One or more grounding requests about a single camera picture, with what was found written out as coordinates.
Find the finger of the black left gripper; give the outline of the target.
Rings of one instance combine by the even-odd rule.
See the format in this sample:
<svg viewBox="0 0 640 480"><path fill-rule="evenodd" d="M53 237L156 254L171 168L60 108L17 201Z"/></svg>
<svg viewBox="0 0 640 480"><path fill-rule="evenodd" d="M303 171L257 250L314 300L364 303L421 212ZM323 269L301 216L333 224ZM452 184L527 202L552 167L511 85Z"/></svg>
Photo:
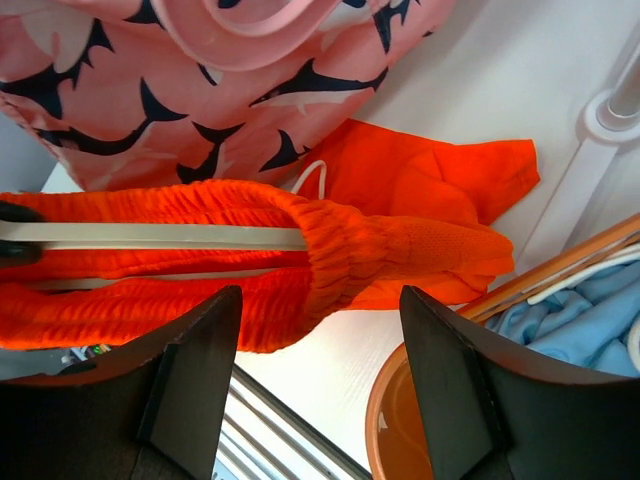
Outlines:
<svg viewBox="0 0 640 480"><path fill-rule="evenodd" d="M0 202L0 220L17 223L38 223L43 217L36 211L10 202Z"/></svg>
<svg viewBox="0 0 640 480"><path fill-rule="evenodd" d="M0 268L12 268L32 265L38 262L43 254L43 248L38 243L0 241Z"/></svg>

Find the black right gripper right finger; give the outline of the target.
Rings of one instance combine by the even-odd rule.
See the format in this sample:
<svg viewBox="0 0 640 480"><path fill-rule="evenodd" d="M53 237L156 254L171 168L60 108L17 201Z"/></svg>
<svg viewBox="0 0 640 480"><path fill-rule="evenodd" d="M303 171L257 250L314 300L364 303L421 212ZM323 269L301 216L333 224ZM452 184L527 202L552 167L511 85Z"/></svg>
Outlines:
<svg viewBox="0 0 640 480"><path fill-rule="evenodd" d="M638 478L638 380L534 352L416 287L400 314L434 478Z"/></svg>

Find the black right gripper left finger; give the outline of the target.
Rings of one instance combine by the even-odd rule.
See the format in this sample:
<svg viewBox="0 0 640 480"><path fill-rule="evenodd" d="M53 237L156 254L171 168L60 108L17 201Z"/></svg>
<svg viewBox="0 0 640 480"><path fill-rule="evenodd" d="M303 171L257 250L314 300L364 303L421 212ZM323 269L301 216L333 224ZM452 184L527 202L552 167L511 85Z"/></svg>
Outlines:
<svg viewBox="0 0 640 480"><path fill-rule="evenodd" d="M3 381L2 477L210 478L242 305L227 287L56 375Z"/></svg>

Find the beige plastic hanger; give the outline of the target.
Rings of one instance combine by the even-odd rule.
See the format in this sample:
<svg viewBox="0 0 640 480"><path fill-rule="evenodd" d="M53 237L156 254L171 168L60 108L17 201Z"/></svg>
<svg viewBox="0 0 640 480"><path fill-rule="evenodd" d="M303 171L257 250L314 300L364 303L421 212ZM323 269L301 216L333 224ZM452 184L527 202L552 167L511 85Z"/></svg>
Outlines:
<svg viewBox="0 0 640 480"><path fill-rule="evenodd" d="M295 228L197 224L1 222L1 238L49 250L305 251Z"/></svg>

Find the light blue shorts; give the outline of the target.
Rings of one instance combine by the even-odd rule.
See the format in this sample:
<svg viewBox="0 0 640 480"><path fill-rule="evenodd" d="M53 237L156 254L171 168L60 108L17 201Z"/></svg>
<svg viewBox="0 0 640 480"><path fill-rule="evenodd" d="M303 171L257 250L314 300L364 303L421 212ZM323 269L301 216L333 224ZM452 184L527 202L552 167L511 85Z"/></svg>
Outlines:
<svg viewBox="0 0 640 480"><path fill-rule="evenodd" d="M517 303L486 327L579 367L639 376L639 246L633 245Z"/></svg>

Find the pink patterned shorts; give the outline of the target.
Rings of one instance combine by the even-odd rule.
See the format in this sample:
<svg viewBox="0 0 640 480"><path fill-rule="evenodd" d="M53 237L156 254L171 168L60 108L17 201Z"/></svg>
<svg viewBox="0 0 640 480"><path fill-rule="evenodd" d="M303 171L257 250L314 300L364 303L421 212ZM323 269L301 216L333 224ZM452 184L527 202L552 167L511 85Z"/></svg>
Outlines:
<svg viewBox="0 0 640 480"><path fill-rule="evenodd" d="M454 7L336 1L286 57L224 72L188 57L153 2L1 5L1 109L86 191L277 184Z"/></svg>

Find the orange shorts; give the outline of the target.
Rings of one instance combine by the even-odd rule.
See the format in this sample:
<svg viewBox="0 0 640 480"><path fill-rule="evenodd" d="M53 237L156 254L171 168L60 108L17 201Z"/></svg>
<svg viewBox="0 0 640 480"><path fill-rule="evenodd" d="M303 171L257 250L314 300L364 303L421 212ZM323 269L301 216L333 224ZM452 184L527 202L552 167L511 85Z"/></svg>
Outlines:
<svg viewBox="0 0 640 480"><path fill-rule="evenodd" d="M122 345L224 287L243 295L239 347L270 353L339 310L392 310L415 285L448 305L513 270L493 222L539 182L529 139L454 145L348 120L306 157L294 191L240 180L4 194L64 238L1 273L1 344Z"/></svg>

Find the pink plastic hanger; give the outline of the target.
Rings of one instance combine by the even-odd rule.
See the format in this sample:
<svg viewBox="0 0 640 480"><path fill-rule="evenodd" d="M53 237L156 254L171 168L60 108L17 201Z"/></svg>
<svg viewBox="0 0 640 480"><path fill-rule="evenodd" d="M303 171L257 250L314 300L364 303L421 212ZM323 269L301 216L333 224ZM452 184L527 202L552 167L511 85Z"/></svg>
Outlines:
<svg viewBox="0 0 640 480"><path fill-rule="evenodd" d="M162 26L196 62L224 72L289 55L336 9L336 1L154 1Z"/></svg>

